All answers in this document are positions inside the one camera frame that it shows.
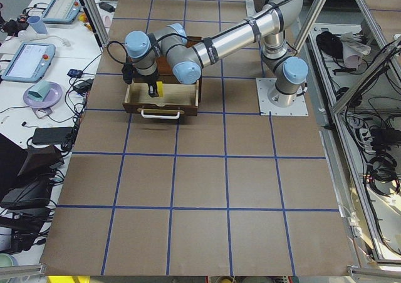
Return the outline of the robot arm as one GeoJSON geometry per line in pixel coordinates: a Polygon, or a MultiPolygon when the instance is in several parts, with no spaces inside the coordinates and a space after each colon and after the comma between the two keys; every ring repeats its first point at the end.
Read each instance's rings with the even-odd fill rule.
{"type": "Polygon", "coordinates": [[[278,107],[292,105],[300,85],[306,80],[308,66],[301,58],[290,55],[284,31],[297,18],[303,0],[253,1],[255,14],[191,47],[187,46],[187,35],[179,23],[155,33],[129,33],[124,42],[127,59],[148,85],[149,96],[159,96],[156,59],[160,56],[166,57],[179,83],[191,85],[201,77],[202,69],[261,41],[262,60],[276,76],[268,98],[278,107]]]}

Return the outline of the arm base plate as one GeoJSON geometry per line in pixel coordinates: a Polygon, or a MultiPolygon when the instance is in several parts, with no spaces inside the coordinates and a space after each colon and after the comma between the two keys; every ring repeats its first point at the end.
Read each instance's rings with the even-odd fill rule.
{"type": "Polygon", "coordinates": [[[276,78],[256,78],[259,113],[262,116],[308,116],[301,87],[295,94],[284,95],[276,89],[276,78]]]}

